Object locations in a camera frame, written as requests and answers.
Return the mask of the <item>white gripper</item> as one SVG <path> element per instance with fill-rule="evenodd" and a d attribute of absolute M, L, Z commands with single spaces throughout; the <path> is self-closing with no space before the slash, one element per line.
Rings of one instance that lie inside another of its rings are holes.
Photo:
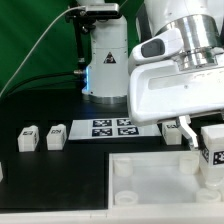
<path fill-rule="evenodd" d="M 181 31 L 173 28 L 133 48 L 129 73 L 131 121 L 144 126 L 177 118 L 178 130 L 197 150 L 190 117 L 224 109 L 224 48 L 204 43 L 187 51 Z"/>

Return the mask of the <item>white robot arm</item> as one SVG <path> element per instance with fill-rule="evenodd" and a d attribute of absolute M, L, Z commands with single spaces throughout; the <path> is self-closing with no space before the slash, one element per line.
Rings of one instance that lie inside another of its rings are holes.
<path fill-rule="evenodd" d="M 130 53 L 117 6 L 78 2 L 91 35 L 85 98 L 127 101 L 137 126 L 174 120 L 197 148 L 189 120 L 224 109 L 224 0 L 144 0 L 136 17 L 140 43 Z"/>

